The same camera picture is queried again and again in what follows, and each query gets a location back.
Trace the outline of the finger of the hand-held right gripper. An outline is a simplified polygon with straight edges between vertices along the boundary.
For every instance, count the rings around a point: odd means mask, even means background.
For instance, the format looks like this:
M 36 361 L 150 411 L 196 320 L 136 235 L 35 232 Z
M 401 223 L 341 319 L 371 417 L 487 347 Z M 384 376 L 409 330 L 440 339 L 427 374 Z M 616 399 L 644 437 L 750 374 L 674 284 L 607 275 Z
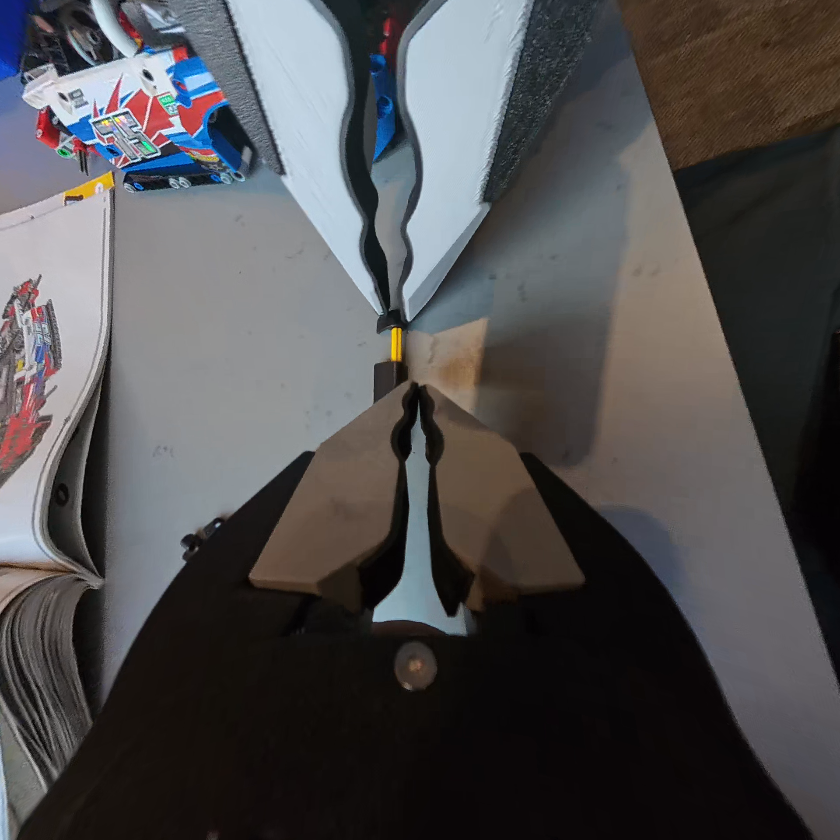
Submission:
M 377 315 L 391 306 L 367 141 L 376 116 L 358 2 L 227 2 L 281 179 Z
M 429 303 L 486 215 L 530 1 L 425 2 L 397 52 L 397 98 L 415 182 L 397 289 L 405 321 Z

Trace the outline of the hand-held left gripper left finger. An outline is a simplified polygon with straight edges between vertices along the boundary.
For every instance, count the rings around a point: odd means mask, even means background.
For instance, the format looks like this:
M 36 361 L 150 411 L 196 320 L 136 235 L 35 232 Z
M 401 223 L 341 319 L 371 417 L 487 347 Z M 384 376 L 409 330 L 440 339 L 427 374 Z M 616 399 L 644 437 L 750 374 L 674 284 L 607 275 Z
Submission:
M 261 590 L 374 609 L 403 574 L 406 461 L 418 387 L 405 382 L 324 441 L 249 573 Z

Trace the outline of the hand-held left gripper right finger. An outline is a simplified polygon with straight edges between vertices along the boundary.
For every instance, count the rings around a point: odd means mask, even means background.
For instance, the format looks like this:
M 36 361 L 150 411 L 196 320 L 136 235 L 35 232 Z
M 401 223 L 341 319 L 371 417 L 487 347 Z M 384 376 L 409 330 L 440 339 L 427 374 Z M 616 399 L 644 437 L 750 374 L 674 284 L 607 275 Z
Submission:
M 420 388 L 432 574 L 449 615 L 582 587 L 584 573 L 514 445 Z

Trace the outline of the black pin connector brick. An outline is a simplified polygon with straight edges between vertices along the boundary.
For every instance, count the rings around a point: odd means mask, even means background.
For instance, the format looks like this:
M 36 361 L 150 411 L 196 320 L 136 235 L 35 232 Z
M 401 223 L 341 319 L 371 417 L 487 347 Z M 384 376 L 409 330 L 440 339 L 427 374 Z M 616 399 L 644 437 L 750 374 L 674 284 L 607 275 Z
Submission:
M 209 540 L 215 532 L 224 525 L 225 522 L 225 518 L 215 518 L 201 528 L 187 533 L 181 539 L 181 546 L 183 549 L 182 560 L 184 562 L 189 561 L 195 553 L 204 546 L 207 540 Z

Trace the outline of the black axle connector brick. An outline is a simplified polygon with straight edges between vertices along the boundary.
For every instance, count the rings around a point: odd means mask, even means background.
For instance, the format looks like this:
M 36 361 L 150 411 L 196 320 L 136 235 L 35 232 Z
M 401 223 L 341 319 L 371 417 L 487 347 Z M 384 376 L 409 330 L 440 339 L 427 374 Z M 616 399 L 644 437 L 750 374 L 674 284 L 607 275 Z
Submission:
M 401 360 L 377 362 L 373 368 L 373 403 L 388 396 L 396 388 L 407 382 L 408 369 Z

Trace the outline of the grey desk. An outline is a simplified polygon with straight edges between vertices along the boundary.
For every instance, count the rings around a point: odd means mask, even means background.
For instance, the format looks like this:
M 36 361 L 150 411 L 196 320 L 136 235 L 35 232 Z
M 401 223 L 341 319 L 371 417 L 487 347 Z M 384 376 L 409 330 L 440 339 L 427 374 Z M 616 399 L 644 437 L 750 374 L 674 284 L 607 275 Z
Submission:
M 182 564 L 183 533 L 364 410 L 387 345 L 273 173 L 119 190 L 115 205 L 83 514 L 106 575 L 80 616 L 93 709 Z M 617 2 L 407 343 L 422 380 L 643 555 L 782 791 L 816 837 L 838 838 L 836 671 Z

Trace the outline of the partly built toy car model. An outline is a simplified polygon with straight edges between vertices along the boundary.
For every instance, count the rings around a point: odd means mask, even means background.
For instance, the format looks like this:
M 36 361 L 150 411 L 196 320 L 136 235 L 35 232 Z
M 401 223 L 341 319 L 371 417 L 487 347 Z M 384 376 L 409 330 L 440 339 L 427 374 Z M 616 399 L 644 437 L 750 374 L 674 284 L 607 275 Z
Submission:
M 243 181 L 261 165 L 229 95 L 186 39 L 178 2 L 29 2 L 19 61 L 36 137 L 83 172 L 98 157 L 126 191 Z M 368 51 L 375 98 L 372 161 L 394 144 L 396 84 Z

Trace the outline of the open instruction booklet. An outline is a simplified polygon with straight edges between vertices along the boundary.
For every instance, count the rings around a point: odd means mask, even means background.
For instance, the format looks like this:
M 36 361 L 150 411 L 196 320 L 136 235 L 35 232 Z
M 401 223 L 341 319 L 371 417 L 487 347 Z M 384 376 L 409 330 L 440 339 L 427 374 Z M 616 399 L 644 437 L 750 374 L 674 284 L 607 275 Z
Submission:
M 112 187 L 2 216 L 2 782 L 42 794 L 91 725 L 74 624 L 103 579 L 82 497 L 110 341 Z

